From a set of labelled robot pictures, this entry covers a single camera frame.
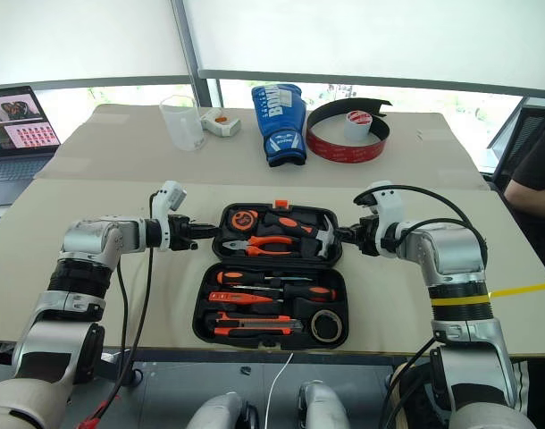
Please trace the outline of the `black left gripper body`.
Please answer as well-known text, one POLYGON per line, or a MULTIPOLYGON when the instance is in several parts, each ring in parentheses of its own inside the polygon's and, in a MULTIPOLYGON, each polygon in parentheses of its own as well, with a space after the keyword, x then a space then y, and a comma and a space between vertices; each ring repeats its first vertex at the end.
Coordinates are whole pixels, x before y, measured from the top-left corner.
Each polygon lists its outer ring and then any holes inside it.
POLYGON ((191 239, 190 219, 187 216, 170 214, 168 216, 168 223, 170 229, 170 250, 197 250, 198 244, 191 239))

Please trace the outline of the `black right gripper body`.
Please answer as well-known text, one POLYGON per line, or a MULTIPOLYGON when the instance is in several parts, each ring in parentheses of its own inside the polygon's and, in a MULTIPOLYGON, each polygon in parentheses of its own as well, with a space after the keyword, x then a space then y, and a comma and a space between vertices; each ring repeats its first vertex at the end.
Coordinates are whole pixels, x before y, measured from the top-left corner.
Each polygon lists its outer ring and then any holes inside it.
POLYGON ((376 247, 376 232, 379 226, 379 216, 369 214, 359 219, 356 226, 356 245, 364 255, 377 257, 380 255, 376 247))

